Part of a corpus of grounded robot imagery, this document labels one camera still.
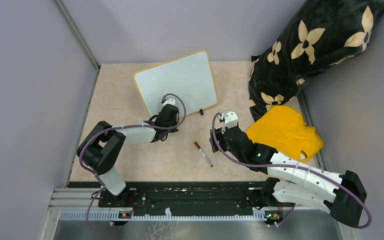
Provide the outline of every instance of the black pillow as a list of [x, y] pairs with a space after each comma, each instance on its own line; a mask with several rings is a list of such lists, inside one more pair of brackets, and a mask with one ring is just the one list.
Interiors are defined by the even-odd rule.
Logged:
[[260, 56], [248, 84], [255, 121], [296, 96], [309, 79], [366, 50], [383, 0], [307, 0]]

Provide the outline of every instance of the beige surface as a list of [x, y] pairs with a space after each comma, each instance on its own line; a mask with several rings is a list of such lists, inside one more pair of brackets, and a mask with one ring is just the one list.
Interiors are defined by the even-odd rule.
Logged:
[[[112, 125], [139, 124], [149, 118], [136, 89], [133, 75], [152, 63], [103, 64], [90, 103], [81, 141], [97, 122], [105, 120]], [[226, 159], [220, 152], [212, 153], [209, 143], [210, 128], [215, 113], [228, 109], [239, 117], [239, 126], [246, 130], [254, 121], [248, 101], [250, 61], [212, 62], [211, 70], [217, 91], [217, 105], [189, 115], [164, 142], [140, 143], [122, 148], [116, 168], [126, 181], [259, 181], [267, 176]], [[293, 98], [288, 106], [301, 112]], [[198, 142], [214, 167], [210, 167], [195, 147]], [[307, 164], [314, 166], [311, 159]], [[82, 169], [76, 158], [71, 181], [95, 181]]]

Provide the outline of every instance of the metal floor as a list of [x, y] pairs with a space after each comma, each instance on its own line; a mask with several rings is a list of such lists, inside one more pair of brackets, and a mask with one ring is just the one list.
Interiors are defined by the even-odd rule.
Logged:
[[[92, 222], [100, 231], [108, 222]], [[60, 221], [55, 240], [341, 240], [338, 223], [318, 210], [296, 210], [281, 227], [249, 221], [129, 222], [111, 233], [98, 234], [85, 221]]]

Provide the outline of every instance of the yellow cloth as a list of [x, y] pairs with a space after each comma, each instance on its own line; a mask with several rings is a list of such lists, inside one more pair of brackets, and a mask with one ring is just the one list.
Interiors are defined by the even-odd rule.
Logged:
[[299, 112], [284, 105], [272, 107], [246, 134], [254, 143], [275, 148], [300, 162], [308, 161], [324, 145], [316, 128], [307, 126]]

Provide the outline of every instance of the marker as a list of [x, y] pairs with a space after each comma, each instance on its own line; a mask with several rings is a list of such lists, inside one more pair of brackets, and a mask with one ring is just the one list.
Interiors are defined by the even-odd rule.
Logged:
[[202, 153], [202, 155], [204, 156], [204, 158], [205, 158], [206, 162], [208, 163], [208, 165], [210, 167], [213, 167], [213, 164], [208, 159], [207, 155], [203, 152], [203, 150], [201, 149], [201, 146], [197, 142], [194, 142], [193, 144], [195, 144], [196, 148], [198, 148], [198, 150]]

